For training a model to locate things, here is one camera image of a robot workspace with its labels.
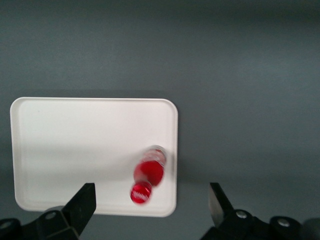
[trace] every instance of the red bottle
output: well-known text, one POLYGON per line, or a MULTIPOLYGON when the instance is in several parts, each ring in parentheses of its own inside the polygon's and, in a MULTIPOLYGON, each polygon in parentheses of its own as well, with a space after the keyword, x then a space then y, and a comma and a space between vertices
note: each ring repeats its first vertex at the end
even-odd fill
POLYGON ((149 200, 152 188, 157 186, 164 176, 166 162, 165 151, 160 146, 153 146, 143 154, 133 173, 135 183, 130 197, 134 203, 143 204, 149 200))

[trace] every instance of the white tray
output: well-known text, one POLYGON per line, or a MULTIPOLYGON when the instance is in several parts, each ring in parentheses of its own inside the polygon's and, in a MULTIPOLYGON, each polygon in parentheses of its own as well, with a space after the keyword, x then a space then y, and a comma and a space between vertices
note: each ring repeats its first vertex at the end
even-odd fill
POLYGON ((10 109, 15 199, 30 211, 65 205, 95 183, 96 214, 165 217, 176 208, 178 111, 166 99, 21 97, 10 109), (130 199, 152 145, 167 164, 149 203, 130 199))

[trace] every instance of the screw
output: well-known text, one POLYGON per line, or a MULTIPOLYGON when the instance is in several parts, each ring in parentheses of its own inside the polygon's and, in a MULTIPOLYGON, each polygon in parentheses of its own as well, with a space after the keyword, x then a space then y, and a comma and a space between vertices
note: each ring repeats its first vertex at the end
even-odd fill
POLYGON ((288 220, 286 220, 284 218, 279 218, 278 224, 281 225, 282 227, 285 227, 285 228, 290 226, 290 223, 288 222, 288 220))
POLYGON ((244 211, 237 211, 235 214, 241 219, 247 218, 247 214, 244 211))
POLYGON ((0 225, 0 229, 6 229, 12 224, 12 221, 6 221, 0 225))
POLYGON ((56 216, 56 213, 54 211, 52 211, 52 212, 49 212, 47 215, 45 215, 44 218, 46 220, 50 220, 50 219, 53 219, 55 216, 56 216))

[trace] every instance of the gray table surface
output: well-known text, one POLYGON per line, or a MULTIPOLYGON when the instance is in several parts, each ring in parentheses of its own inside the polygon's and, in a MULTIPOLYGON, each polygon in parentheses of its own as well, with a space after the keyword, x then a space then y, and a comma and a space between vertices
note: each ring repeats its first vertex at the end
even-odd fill
POLYGON ((18 97, 166 98, 179 111, 175 212, 94 215, 81 239, 199 239, 209 182, 268 221, 320 215, 319 1, 0 1, 0 219, 18 207, 18 97))

